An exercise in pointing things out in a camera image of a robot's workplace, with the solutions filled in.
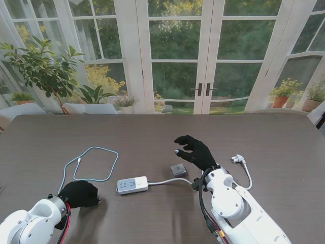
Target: charging cable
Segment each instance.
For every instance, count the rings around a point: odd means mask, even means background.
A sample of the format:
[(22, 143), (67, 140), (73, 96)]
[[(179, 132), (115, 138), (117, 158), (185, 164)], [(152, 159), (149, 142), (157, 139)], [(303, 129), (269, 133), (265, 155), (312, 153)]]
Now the charging cable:
[(245, 189), (246, 190), (250, 190), (252, 188), (252, 186), (253, 186), (253, 182), (252, 182), (252, 178), (250, 177), (248, 168), (246, 166), (246, 161), (245, 161), (244, 157), (241, 156), (241, 155), (239, 155), (239, 154), (237, 154), (236, 156), (232, 157), (232, 161), (234, 163), (242, 163), (244, 165), (245, 172), (246, 172), (246, 174), (248, 176), (248, 179), (249, 179), (249, 187), (247, 187)]
[(168, 179), (168, 180), (161, 181), (161, 182), (149, 182), (149, 185), (150, 186), (163, 185), (163, 184), (175, 181), (175, 180), (182, 180), (182, 181), (185, 181), (186, 183), (189, 183), (190, 185), (192, 185), (192, 182), (190, 182), (188, 179), (184, 179), (184, 178)]
[[(84, 156), (88, 151), (92, 150), (92, 149), (100, 149), (100, 150), (104, 150), (104, 151), (110, 151), (111, 153), (115, 153), (116, 154), (116, 159), (113, 163), (113, 166), (112, 166), (112, 169), (110, 171), (110, 174), (108, 175), (108, 177), (106, 179), (77, 179), (76, 178), (76, 174), (77, 174), (77, 171), (78, 171), (78, 168), (79, 168), (79, 165), (80, 165), (80, 162), (81, 162), (81, 157)], [(58, 193), (61, 192), (62, 190), (62, 187), (63, 187), (63, 184), (64, 184), (64, 181), (66, 180), (66, 170), (67, 170), (67, 167), (73, 163), (74, 161), (78, 160), (78, 164), (77, 164), (77, 167), (76, 167), (76, 170), (75, 170), (75, 173), (73, 175), (73, 179), (74, 180), (86, 180), (86, 181), (96, 181), (96, 182), (104, 182), (104, 181), (107, 181), (111, 176), (112, 176), (112, 173), (113, 173), (113, 170), (114, 170), (114, 167), (115, 167), (115, 164), (118, 160), (118, 153), (116, 151), (113, 151), (113, 150), (109, 150), (109, 149), (106, 149), (106, 148), (103, 148), (103, 147), (98, 147), (98, 146), (92, 146), (90, 148), (88, 148), (85, 152), (83, 152), (81, 155), (77, 156), (76, 158), (72, 159), (70, 162), (68, 162), (65, 167), (64, 167), (64, 171), (63, 171), (63, 179), (62, 179), (62, 183), (61, 183), (61, 186), (59, 188), (59, 191)]]

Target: grass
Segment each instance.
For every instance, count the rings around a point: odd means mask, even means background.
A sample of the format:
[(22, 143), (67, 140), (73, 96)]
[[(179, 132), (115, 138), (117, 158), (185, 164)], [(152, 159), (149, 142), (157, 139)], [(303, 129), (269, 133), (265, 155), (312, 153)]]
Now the grass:
[[(234, 107), (211, 107), (210, 114), (238, 114), (244, 113), (245, 105), (234, 106)], [(164, 114), (193, 114), (194, 108), (192, 107), (173, 107), (171, 112)]]

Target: door handle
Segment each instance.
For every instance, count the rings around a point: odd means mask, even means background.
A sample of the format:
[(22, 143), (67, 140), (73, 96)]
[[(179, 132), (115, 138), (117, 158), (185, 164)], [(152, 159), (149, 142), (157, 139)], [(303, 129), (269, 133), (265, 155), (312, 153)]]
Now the door handle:
[(206, 95), (206, 96), (209, 96), (209, 94), (210, 94), (210, 90), (218, 90), (218, 88), (210, 88), (210, 85), (211, 85), (211, 83), (208, 83), (208, 84), (207, 84), (207, 90), (206, 90), (206, 92), (205, 92), (205, 95)]
[(191, 88), (191, 90), (198, 90), (198, 97), (200, 97), (202, 93), (202, 83), (199, 83), (199, 88)]

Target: table surface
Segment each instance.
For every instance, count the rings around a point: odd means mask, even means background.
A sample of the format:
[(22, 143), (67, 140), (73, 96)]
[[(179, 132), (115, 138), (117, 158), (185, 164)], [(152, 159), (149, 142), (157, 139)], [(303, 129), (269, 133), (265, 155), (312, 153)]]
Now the table surface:
[[(243, 186), (247, 176), (230, 157), (241, 154), (253, 178), (251, 194), (292, 243), (325, 239), (325, 139), (309, 119), (291, 114), (248, 115), (23, 115), (0, 135), (0, 220), (29, 210), (60, 186), (64, 165), (91, 146), (120, 153), (107, 182), (94, 182), (102, 204), (74, 209), (65, 243), (216, 243), (187, 183), (152, 186), (119, 196), (119, 179), (172, 178), (184, 163), (190, 180), (199, 170), (174, 154), (174, 139), (190, 134)], [(96, 150), (82, 160), (78, 177), (105, 178), (114, 154)], [(72, 181), (75, 165), (68, 168)], [(209, 205), (209, 194), (204, 194)], [(56, 243), (55, 231), (50, 243)]]

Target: power strip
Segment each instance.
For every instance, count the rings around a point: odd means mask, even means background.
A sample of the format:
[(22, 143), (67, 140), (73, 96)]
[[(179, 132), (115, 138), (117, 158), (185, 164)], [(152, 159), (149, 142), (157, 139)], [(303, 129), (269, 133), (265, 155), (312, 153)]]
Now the power strip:
[(135, 177), (130, 179), (121, 179), (117, 182), (116, 191), (120, 195), (130, 194), (134, 192), (144, 192), (148, 190), (149, 182), (147, 177)]

